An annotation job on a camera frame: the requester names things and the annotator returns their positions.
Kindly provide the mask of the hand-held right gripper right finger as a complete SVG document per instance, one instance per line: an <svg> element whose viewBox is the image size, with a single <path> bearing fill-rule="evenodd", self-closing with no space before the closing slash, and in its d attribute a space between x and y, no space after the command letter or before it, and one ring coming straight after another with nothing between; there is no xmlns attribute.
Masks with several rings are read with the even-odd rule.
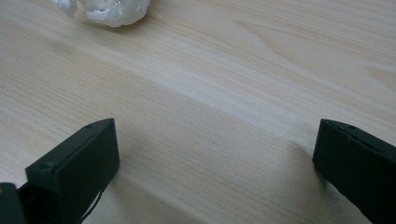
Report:
<svg viewBox="0 0 396 224"><path fill-rule="evenodd" d="M355 126L322 119L313 163L373 224L396 224L396 147Z"/></svg>

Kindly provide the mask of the white paper ball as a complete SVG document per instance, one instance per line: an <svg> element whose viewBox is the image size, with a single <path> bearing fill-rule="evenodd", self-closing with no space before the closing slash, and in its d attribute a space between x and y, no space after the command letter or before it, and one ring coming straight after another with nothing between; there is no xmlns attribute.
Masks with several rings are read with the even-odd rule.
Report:
<svg viewBox="0 0 396 224"><path fill-rule="evenodd" d="M77 0L50 0L53 5L67 16L73 18L78 9Z"/></svg>
<svg viewBox="0 0 396 224"><path fill-rule="evenodd" d="M81 0L88 20L109 27L131 25L145 17L151 0Z"/></svg>

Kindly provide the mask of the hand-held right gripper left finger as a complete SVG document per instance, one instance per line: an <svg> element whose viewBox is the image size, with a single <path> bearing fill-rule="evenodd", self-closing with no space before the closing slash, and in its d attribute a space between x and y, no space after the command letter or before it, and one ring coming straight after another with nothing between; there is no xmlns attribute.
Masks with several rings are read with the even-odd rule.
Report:
<svg viewBox="0 0 396 224"><path fill-rule="evenodd" d="M28 224L81 224L120 167L114 119L88 124L26 169Z"/></svg>

